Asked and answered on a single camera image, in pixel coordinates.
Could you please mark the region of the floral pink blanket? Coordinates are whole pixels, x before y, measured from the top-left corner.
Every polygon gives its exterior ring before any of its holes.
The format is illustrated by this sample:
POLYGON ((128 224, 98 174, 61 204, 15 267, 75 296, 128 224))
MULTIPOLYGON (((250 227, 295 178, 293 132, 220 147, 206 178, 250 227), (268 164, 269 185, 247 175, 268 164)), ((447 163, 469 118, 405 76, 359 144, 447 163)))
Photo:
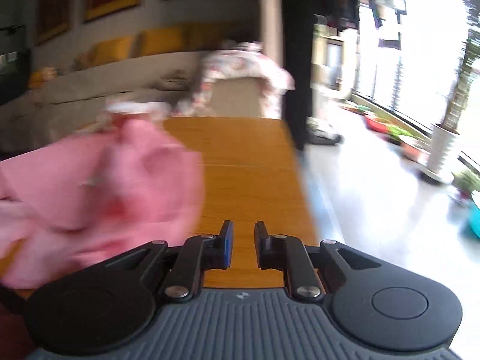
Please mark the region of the floral pink blanket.
POLYGON ((175 114, 281 119, 282 97, 294 89, 292 75, 262 54, 258 43, 241 43, 202 59, 175 114))

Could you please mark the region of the pink knitted garment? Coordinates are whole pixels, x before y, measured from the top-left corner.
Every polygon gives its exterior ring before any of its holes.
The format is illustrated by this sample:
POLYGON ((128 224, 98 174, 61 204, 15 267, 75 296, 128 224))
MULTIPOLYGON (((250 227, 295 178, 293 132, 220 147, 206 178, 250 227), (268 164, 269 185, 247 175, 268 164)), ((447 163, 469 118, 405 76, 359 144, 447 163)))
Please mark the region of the pink knitted garment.
POLYGON ((35 289, 154 240, 181 244, 203 205, 200 153, 151 122, 1 162, 1 282, 35 289))

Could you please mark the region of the blue plastic basin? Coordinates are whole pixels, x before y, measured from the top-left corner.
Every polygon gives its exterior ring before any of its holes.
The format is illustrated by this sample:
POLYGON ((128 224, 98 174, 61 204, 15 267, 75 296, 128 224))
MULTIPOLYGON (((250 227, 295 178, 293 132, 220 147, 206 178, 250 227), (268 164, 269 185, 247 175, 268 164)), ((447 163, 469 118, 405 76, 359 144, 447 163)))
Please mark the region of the blue plastic basin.
POLYGON ((462 226, 462 232, 467 236, 474 236, 476 239, 479 239, 479 207, 473 201, 468 201, 466 207, 467 218, 462 226))

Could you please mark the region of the white frilly garment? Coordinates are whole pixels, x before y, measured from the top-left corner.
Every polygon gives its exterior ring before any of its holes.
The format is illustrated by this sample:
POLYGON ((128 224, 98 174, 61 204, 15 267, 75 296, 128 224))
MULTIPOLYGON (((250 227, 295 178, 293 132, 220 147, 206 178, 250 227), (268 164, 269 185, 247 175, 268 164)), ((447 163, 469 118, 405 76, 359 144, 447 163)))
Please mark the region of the white frilly garment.
POLYGON ((131 119, 162 122, 171 114, 172 107, 167 102, 138 102, 134 100, 107 100, 97 113, 94 122, 78 128, 74 134, 114 133, 131 119))

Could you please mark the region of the beige sofa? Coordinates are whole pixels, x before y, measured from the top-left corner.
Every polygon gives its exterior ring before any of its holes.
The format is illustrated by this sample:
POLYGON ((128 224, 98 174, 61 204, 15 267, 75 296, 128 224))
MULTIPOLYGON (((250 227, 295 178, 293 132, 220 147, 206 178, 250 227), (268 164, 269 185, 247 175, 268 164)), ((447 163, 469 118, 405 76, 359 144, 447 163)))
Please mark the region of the beige sofa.
POLYGON ((177 116, 175 106, 210 53, 131 58, 56 77, 1 106, 1 151, 29 151, 66 137, 94 122, 112 99, 167 102, 177 116))

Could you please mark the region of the potted palm white pot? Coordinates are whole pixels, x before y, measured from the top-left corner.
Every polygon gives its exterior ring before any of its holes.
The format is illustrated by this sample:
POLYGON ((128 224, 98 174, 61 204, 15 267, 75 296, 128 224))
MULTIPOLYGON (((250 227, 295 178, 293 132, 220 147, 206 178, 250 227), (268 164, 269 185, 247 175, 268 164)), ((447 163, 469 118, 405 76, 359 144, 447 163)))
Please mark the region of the potted palm white pot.
POLYGON ((470 87, 479 74, 474 68, 478 58, 479 30, 470 29, 446 111, 442 121, 433 126, 429 156, 421 169, 422 176, 434 185, 448 185, 453 181, 452 166, 460 152, 458 125, 468 105, 470 87))

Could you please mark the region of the red plant bowl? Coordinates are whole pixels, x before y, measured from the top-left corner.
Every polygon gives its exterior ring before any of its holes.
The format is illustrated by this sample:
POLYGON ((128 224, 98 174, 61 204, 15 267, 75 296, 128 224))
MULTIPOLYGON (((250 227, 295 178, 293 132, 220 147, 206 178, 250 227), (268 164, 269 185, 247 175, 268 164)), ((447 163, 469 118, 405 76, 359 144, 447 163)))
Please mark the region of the red plant bowl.
POLYGON ((376 115, 365 115, 364 121, 369 130, 372 130, 376 133, 388 133, 390 125, 390 121, 388 119, 383 119, 376 115))

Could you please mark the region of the yellow cushion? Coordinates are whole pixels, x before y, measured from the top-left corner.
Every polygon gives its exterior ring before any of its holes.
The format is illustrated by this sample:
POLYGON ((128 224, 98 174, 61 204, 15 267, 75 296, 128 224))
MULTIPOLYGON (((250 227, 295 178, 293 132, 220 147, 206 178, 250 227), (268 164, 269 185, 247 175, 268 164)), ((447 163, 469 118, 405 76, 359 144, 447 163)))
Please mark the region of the yellow cushion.
POLYGON ((190 27, 153 28, 140 33, 139 56, 162 55, 183 52, 189 49, 190 27))
POLYGON ((74 68, 80 71, 126 60, 132 53, 134 42, 135 36, 127 36, 96 43, 76 57, 74 68))

